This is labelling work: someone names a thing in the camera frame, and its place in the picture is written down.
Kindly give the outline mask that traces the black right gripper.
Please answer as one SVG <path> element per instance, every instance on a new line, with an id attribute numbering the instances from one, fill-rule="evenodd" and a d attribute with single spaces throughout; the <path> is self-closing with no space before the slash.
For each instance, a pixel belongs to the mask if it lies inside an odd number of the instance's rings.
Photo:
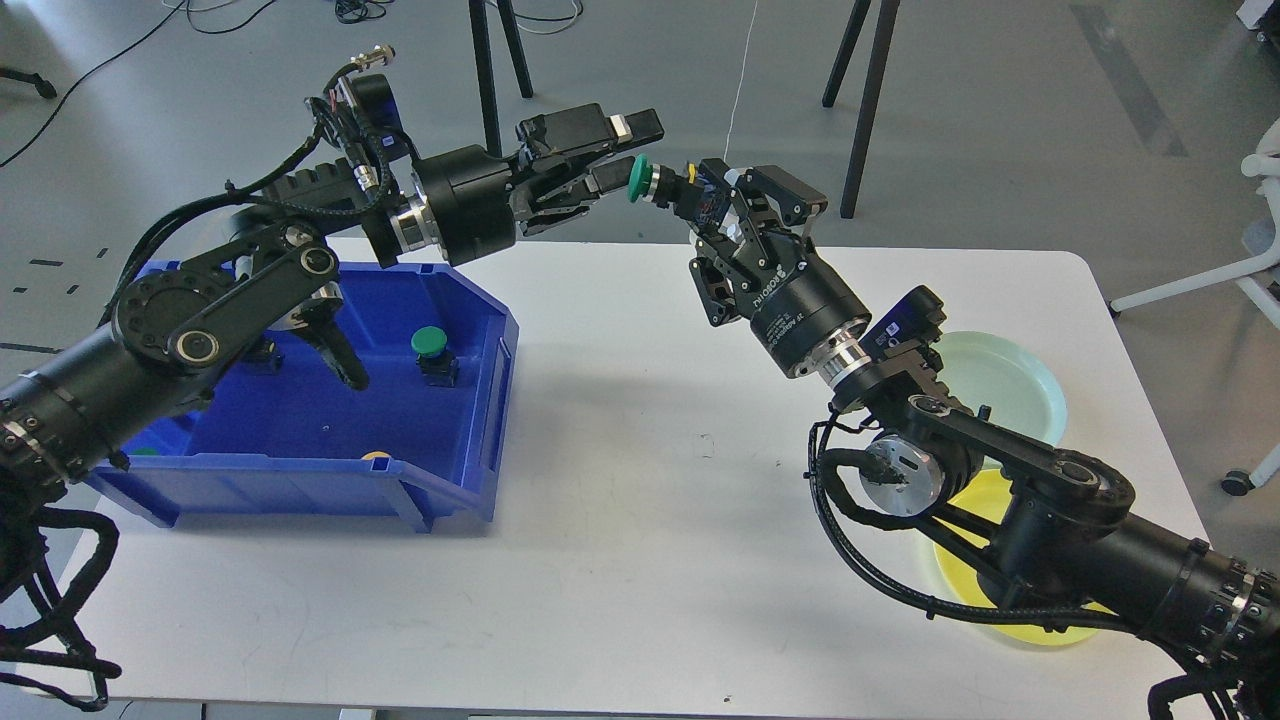
<path id="1" fill-rule="evenodd" d="M 870 311 L 809 240 L 824 193 L 777 165 L 731 168 L 722 233 L 692 228 L 689 263 L 712 327 L 748 320 L 787 378 L 842 380 L 870 357 L 859 338 Z"/>

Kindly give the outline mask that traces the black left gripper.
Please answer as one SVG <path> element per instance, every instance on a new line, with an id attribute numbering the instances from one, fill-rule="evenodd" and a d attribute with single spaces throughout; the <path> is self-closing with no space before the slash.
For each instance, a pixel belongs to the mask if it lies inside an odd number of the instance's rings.
<path id="1" fill-rule="evenodd" d="M 453 266 L 584 217 L 628 184 L 636 158 L 599 160 L 654 143 L 666 128 L 652 108 L 608 115 L 589 102 L 521 120 L 516 136 L 521 150 L 504 158 L 470 145 L 412 161 Z"/>

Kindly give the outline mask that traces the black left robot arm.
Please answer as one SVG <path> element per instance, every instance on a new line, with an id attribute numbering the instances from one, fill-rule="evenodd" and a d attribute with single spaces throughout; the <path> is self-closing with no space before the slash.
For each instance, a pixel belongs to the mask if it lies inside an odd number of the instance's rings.
<path id="1" fill-rule="evenodd" d="M 3 389 L 3 598 L 24 592 L 36 614 L 3 629 L 3 661 L 86 673 L 92 694 L 15 673 L 4 684 L 99 712 L 122 674 L 76 620 L 120 534 L 100 512 L 60 507 L 69 486 L 100 462 L 128 470 L 127 441 L 206 407 L 274 325 L 347 387 L 369 387 L 337 323 L 330 234 L 362 228 L 383 266 L 431 245 L 453 266 L 471 263 L 585 215 L 626 184 L 631 151 L 666 133 L 653 109 L 609 115 L 590 102 L 521 120 L 508 155 L 470 145 L 422 158 L 380 73 L 394 55 L 379 45 L 352 56 L 307 97 L 310 136 L 264 178 L 161 217 L 97 328 Z"/>

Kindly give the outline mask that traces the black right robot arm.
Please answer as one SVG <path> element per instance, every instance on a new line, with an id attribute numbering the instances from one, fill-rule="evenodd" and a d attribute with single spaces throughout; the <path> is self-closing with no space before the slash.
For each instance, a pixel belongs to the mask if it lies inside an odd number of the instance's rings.
<path id="1" fill-rule="evenodd" d="M 686 220 L 691 273 L 713 325 L 748 319 L 788 377 L 833 391 L 812 429 L 808 479 L 840 557 L 881 593 L 986 625 L 1123 632 L 1158 646 L 1181 674 L 1155 684 L 1152 719 L 1198 694 L 1217 719 L 1277 716 L 1277 578 L 1132 511 L 1116 469 L 972 410 L 938 378 L 945 320 L 924 286 L 878 323 L 808 233 L 826 197 L 778 167 L 632 173 L 630 195 Z M 847 518 L 916 530 L 978 577 L 988 607 L 938 600 L 876 568 Z"/>

